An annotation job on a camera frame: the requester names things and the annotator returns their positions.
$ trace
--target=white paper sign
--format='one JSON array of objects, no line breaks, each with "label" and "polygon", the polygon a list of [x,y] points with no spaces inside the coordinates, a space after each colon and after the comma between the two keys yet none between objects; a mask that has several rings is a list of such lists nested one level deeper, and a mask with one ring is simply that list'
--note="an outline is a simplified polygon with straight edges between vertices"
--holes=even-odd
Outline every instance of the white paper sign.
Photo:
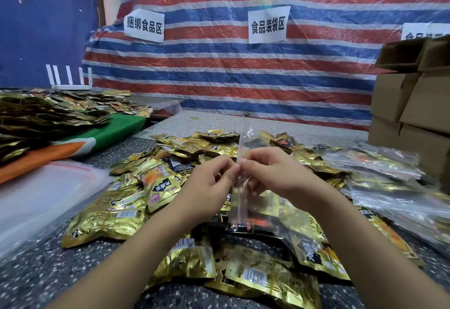
[{"label": "white paper sign", "polygon": [[450,24],[448,23],[405,23],[401,31],[401,39],[436,38],[447,34],[450,34]]},{"label": "white paper sign", "polygon": [[164,42],[164,14],[136,9],[123,19],[126,36]]},{"label": "white paper sign", "polygon": [[248,12],[248,42],[276,42],[286,39],[291,7],[277,7]]}]

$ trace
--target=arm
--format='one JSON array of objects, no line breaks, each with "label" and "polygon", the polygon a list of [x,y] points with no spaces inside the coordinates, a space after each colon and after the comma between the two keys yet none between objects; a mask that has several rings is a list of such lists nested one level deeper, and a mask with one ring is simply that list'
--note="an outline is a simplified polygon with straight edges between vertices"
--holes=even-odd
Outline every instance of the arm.
[{"label": "arm", "polygon": [[344,196],[280,148],[251,150],[240,161],[253,195],[287,198],[319,222],[369,308],[447,308],[450,296],[386,239]]},{"label": "arm", "polygon": [[239,170],[228,156],[195,167],[170,204],[47,309],[132,308],[177,240],[220,210]]}]

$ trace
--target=white router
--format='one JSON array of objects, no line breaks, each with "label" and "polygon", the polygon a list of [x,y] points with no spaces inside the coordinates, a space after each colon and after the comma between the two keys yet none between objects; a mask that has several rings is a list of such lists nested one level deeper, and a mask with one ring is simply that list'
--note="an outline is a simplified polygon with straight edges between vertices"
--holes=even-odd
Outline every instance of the white router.
[{"label": "white router", "polygon": [[52,85],[53,90],[66,90],[66,91],[84,91],[84,90],[92,90],[92,68],[88,67],[87,75],[88,75],[88,84],[84,83],[84,75],[83,68],[78,67],[78,72],[80,75],[80,84],[73,84],[72,80],[72,72],[70,71],[70,66],[66,66],[67,79],[69,80],[69,84],[61,84],[61,79],[59,78],[58,66],[53,65],[53,73],[55,74],[55,78],[53,79],[52,68],[50,65],[45,65],[47,67],[47,74],[49,76],[50,84]]}]

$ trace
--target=plastic sheet backdrop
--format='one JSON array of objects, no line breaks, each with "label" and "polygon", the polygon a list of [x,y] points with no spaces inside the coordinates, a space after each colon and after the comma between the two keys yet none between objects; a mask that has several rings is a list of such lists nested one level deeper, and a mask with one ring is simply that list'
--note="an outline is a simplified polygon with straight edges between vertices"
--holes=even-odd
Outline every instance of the plastic sheet backdrop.
[{"label": "plastic sheet backdrop", "polygon": [[[285,41],[248,43],[248,11],[291,6]],[[123,17],[165,14],[163,44]],[[184,109],[368,130],[381,45],[405,22],[448,22],[450,0],[122,0],[91,37],[94,86],[184,99]]]}]

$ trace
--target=person's left hand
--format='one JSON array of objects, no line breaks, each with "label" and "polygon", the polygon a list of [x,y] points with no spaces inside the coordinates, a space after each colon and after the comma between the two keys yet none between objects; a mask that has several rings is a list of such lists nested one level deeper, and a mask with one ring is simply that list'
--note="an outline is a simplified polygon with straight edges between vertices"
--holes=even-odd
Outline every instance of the person's left hand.
[{"label": "person's left hand", "polygon": [[239,164],[227,155],[200,164],[168,207],[187,215],[193,227],[205,222],[220,211],[239,172]]}]

